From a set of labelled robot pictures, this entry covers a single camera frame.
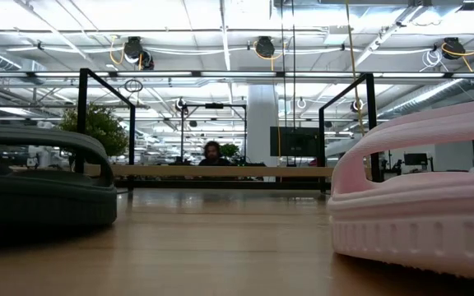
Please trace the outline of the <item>pink rubber slide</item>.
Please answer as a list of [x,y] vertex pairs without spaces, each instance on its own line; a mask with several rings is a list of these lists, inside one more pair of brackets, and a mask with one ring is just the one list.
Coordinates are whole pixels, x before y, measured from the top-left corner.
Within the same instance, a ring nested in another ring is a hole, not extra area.
[[403,174],[377,183],[364,157],[474,140],[474,101],[371,129],[337,162],[327,203],[336,253],[474,279],[474,173]]

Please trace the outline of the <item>black rubber slide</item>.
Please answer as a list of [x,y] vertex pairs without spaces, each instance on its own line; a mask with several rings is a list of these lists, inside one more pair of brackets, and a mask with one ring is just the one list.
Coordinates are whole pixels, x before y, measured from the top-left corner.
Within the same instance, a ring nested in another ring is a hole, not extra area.
[[0,124],[0,145],[68,148],[100,167],[93,178],[52,169],[14,171],[0,159],[0,226],[94,227],[117,219],[114,173],[105,148],[95,138]]

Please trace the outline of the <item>small background green plant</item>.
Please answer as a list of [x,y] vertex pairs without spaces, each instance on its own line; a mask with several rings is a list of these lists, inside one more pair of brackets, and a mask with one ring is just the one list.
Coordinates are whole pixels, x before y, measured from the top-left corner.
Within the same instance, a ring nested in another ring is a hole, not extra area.
[[224,144],[220,147],[221,155],[227,159],[233,159],[239,155],[239,147],[235,144]]

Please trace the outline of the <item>black computer case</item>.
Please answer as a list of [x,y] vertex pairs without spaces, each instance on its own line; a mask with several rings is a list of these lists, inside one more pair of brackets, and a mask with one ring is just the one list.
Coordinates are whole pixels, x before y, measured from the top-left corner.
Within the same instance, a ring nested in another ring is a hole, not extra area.
[[316,127],[270,127],[270,156],[316,157],[319,130]]

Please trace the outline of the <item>small green potted plant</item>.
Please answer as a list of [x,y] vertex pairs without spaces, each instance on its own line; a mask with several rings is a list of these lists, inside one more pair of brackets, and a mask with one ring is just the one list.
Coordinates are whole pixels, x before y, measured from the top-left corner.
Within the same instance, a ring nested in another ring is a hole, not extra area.
[[128,149],[128,133],[113,109],[97,104],[86,107],[85,134],[95,138],[105,148],[107,156],[119,156]]

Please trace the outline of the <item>black background monitor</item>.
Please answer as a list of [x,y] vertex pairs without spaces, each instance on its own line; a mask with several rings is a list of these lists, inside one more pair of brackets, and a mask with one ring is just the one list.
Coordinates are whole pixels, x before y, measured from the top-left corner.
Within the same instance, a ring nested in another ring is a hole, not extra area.
[[426,153],[407,153],[404,155],[404,163],[407,166],[426,166],[428,156]]

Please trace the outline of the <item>black background rig frame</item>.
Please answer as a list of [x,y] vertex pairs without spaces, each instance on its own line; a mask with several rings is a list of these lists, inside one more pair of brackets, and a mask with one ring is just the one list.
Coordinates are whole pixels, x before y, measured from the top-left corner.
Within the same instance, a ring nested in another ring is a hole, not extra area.
[[[185,116],[185,109],[192,107],[193,110],[188,112],[188,116]],[[198,108],[204,108],[204,109],[224,109],[224,108],[229,108],[232,111],[234,111],[238,117],[240,118],[241,121],[244,122],[244,144],[243,144],[243,149],[244,149],[244,160],[247,159],[248,153],[247,153],[247,140],[248,140],[248,109],[246,104],[223,104],[223,103],[205,103],[205,104],[186,104],[183,103],[180,106],[180,162],[184,162],[184,122],[185,120],[190,116],[195,113],[195,111]],[[240,113],[238,113],[235,109],[236,108],[242,108],[244,110],[244,115],[242,116]]]

